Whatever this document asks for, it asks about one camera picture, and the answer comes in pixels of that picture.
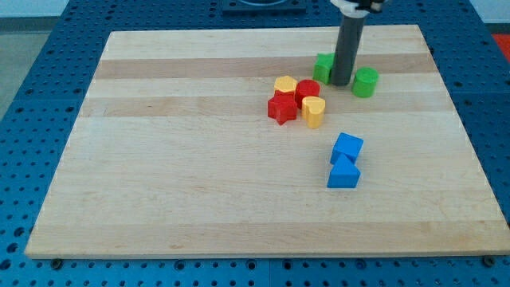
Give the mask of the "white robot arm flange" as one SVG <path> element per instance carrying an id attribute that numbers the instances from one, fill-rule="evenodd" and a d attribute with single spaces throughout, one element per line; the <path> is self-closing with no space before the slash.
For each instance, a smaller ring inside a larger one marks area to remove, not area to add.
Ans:
<path id="1" fill-rule="evenodd" d="M 343 16 L 365 18 L 368 14 L 379 14 L 389 0 L 330 0 Z"/>

